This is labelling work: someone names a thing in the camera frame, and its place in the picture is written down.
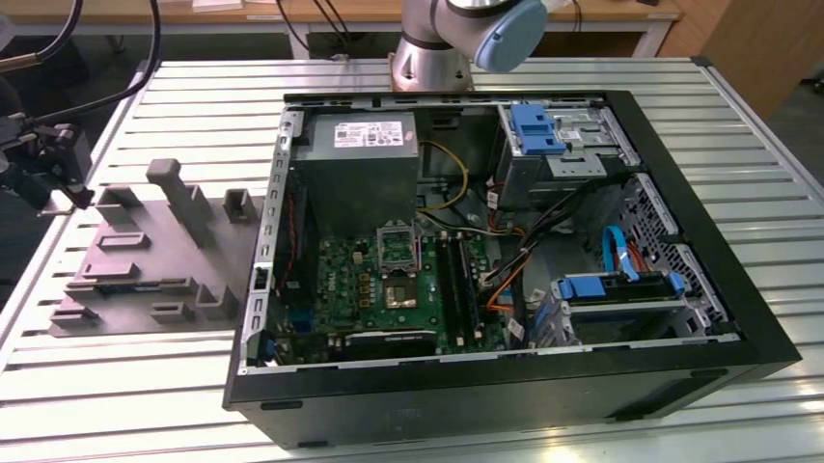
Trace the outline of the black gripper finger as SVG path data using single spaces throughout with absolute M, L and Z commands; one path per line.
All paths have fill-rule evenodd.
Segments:
M 88 208 L 93 191 L 87 187 L 91 150 L 85 131 L 71 123 L 59 124 L 55 138 L 56 164 L 53 174 L 59 188 L 77 208 Z
M 21 198 L 35 210 L 47 206 L 52 189 L 16 164 L 1 172 L 1 190 Z

